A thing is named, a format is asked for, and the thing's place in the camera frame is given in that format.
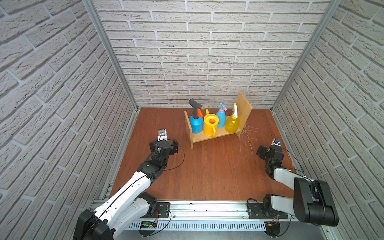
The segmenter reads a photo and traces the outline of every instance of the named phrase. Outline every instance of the yellow spray bottle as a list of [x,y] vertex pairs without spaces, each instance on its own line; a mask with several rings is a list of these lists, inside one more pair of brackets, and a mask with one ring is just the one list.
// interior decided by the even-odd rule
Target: yellow spray bottle
[[224,128],[229,133],[234,133],[239,128],[239,119],[237,118],[237,105],[236,105],[236,103],[233,104],[232,117],[227,119]]

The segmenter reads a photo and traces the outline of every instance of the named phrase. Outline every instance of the blue spray bottle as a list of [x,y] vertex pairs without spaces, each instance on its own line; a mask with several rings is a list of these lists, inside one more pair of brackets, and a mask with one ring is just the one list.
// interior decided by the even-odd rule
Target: blue spray bottle
[[220,103],[220,109],[217,111],[216,116],[218,117],[218,125],[217,127],[223,127],[225,125],[225,112],[227,108],[224,104]]
[[193,107],[192,116],[189,118],[192,133],[199,133],[203,130],[203,114],[201,110],[204,110],[205,107],[192,99],[189,100],[189,104]]

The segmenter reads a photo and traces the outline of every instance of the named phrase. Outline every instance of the wooden board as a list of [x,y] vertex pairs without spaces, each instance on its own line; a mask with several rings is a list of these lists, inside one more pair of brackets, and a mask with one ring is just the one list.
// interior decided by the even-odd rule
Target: wooden board
[[[262,200],[265,194],[293,197],[287,186],[270,179],[265,173],[265,161],[256,151],[259,145],[269,147],[273,138],[281,138],[268,109],[253,109],[247,121],[249,137],[235,134],[194,143],[189,147],[185,114],[192,108],[142,108],[136,121],[127,151],[114,182],[111,195],[117,192],[135,173],[149,154],[149,142],[166,128],[168,138],[177,139],[185,150],[185,161],[179,167],[164,172],[147,192],[158,199],[169,200]],[[288,153],[283,166],[292,168]],[[183,161],[183,150],[169,157],[168,168]]]

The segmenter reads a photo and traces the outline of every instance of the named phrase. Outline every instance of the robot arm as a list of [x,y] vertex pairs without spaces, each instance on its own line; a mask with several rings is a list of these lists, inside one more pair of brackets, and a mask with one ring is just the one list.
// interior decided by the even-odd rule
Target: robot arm
[[157,140],[149,144],[150,155],[132,178],[93,212],[80,214],[73,240],[113,240],[136,219],[154,213],[157,199],[143,191],[163,173],[169,155],[177,153],[176,140],[171,145],[166,139],[166,130],[160,129]]
[[301,222],[336,226],[339,217],[329,185],[282,167],[284,155],[280,144],[280,139],[274,139],[269,149],[260,146],[257,155],[266,161],[265,172],[270,178],[293,190],[293,199],[267,194],[263,200],[266,214],[273,215],[276,211],[286,212],[296,216]]

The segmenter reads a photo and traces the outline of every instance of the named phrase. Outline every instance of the brick wall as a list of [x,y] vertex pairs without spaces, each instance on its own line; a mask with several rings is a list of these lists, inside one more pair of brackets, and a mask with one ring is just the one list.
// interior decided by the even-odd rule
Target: brick wall
[[70,239],[132,108],[79,0],[0,0],[0,239]]
[[305,174],[331,187],[343,239],[384,238],[384,9],[343,0],[275,111]]
[[270,108],[325,1],[94,0],[140,106]]

